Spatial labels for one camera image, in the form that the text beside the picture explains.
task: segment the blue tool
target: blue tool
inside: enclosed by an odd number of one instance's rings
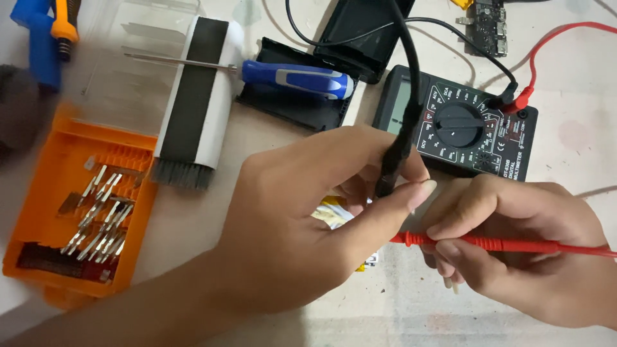
[[[354,81],[349,75],[320,67],[294,64],[267,64],[244,61],[241,69],[235,65],[218,65],[197,61],[186,61],[145,54],[125,53],[127,57],[147,61],[186,64],[224,69],[240,75],[246,83],[259,83],[278,88],[291,88],[306,93],[317,94],[330,100],[347,99],[354,91]]]
[[[51,0],[17,0],[10,18],[30,29],[30,73],[41,86],[60,90],[58,42],[50,34],[54,19],[47,15]]]

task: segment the orange case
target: orange case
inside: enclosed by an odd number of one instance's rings
[[[142,172],[147,172],[152,165],[156,137],[78,122],[74,119],[80,118],[79,112],[68,103],[61,103],[57,108],[2,268],[6,276],[42,285],[46,301],[62,309],[82,306],[130,286],[157,191],[156,184],[148,177],[143,179],[141,186],[133,188],[135,178],[125,175],[114,187],[113,193],[136,202],[132,214],[122,223],[126,228],[126,240],[111,283],[17,267],[25,243],[62,248],[75,234],[77,223],[89,206],[78,207],[70,215],[58,215],[57,211],[71,191],[81,194],[96,174],[96,169],[84,168],[91,156],[95,156],[98,164]],[[102,211],[94,221],[100,222],[106,215],[106,211]]]

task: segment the brush bristles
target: brush bristles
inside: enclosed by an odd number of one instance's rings
[[[210,177],[213,172],[213,168],[205,165],[154,158],[154,165],[150,170],[150,180],[162,185],[205,190],[210,184]]]

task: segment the clear plastic container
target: clear plastic container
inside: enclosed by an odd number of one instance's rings
[[[93,10],[66,69],[64,97],[81,107],[80,121],[158,135],[176,66],[124,53],[180,58],[200,0],[107,0]]]

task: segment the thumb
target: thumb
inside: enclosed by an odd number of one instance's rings
[[[332,240],[345,247],[352,260],[364,261],[396,235],[409,214],[435,187],[437,182],[432,180],[398,186],[392,194],[371,203],[356,218],[336,229]]]
[[[540,300],[541,281],[529,273],[508,268],[484,249],[458,238],[437,242],[435,249],[479,294],[523,312],[532,312]]]

